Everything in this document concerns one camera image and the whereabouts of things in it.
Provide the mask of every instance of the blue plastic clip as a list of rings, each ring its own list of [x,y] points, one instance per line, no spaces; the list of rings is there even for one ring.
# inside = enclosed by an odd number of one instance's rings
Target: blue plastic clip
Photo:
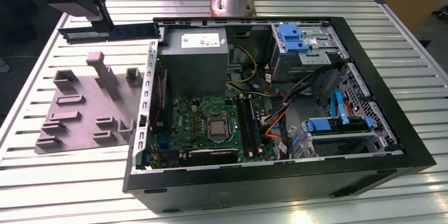
[[[308,132],[313,131],[330,131],[328,119],[310,119],[305,122]]]
[[[286,52],[308,52],[309,47],[302,41],[302,32],[296,25],[280,24],[278,37],[285,44]]]
[[[365,123],[366,123],[366,127],[369,128],[369,130],[372,130],[374,128],[373,119],[366,117],[364,120],[365,120]]]
[[[296,137],[292,140],[292,145],[290,145],[292,147],[296,145],[298,139],[300,139],[300,135],[297,134]]]
[[[337,110],[342,119],[342,124],[346,124],[349,121],[345,114],[342,93],[340,91],[333,91],[333,94],[330,95],[330,116],[337,116],[334,100],[337,100]]]

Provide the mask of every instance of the aluminum table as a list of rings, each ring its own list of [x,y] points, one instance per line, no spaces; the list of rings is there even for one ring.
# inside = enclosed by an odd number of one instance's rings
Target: aluminum table
[[[106,6],[116,24],[209,15],[208,0],[108,0]],[[256,0],[256,12],[346,19],[437,165],[356,197],[156,215],[121,192],[126,146],[34,154],[56,71],[94,74],[85,64],[90,51],[104,52],[114,73],[142,70],[146,61],[146,40],[69,46],[54,30],[0,129],[0,222],[446,222],[448,76],[388,6],[373,0]],[[62,15],[57,28],[88,25],[84,18]]]

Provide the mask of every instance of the ram slot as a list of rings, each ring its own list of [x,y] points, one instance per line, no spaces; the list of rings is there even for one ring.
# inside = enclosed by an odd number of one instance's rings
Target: ram slot
[[[240,122],[240,132],[241,132],[241,138],[242,138],[242,149],[244,149],[244,155],[252,157],[253,156],[253,149],[254,144],[250,137],[250,131],[249,131],[249,124],[246,120],[246,112],[245,106],[244,106],[244,98],[237,98],[236,101],[236,111],[238,113],[237,120]]]
[[[248,109],[250,110],[250,120],[249,120],[249,124],[250,124],[250,131],[252,131],[252,136],[253,136],[253,140],[256,143],[256,153],[261,153],[262,152],[262,144],[261,144],[261,137],[260,137],[260,127],[258,127],[258,121],[257,121],[257,115],[254,112],[254,107],[253,107],[253,103],[252,103],[252,99],[250,97],[248,98]]]

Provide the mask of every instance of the red cable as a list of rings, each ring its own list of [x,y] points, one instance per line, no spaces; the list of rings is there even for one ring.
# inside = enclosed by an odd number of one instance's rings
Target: red cable
[[[158,111],[157,111],[156,117],[153,118],[152,127],[154,126],[153,124],[156,123],[157,117],[158,117],[160,112],[161,112],[161,82],[160,82],[160,74],[157,74],[157,79],[158,79],[158,83],[157,83],[157,86],[158,86]]]

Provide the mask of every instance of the motherboard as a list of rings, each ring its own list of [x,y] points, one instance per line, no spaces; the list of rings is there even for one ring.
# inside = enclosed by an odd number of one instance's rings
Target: motherboard
[[[170,135],[157,136],[160,149],[170,153],[165,159],[180,156],[181,160],[186,152],[210,156],[213,150],[225,150],[237,155],[237,163],[274,160],[258,123],[265,113],[262,97],[256,95],[174,99]]]

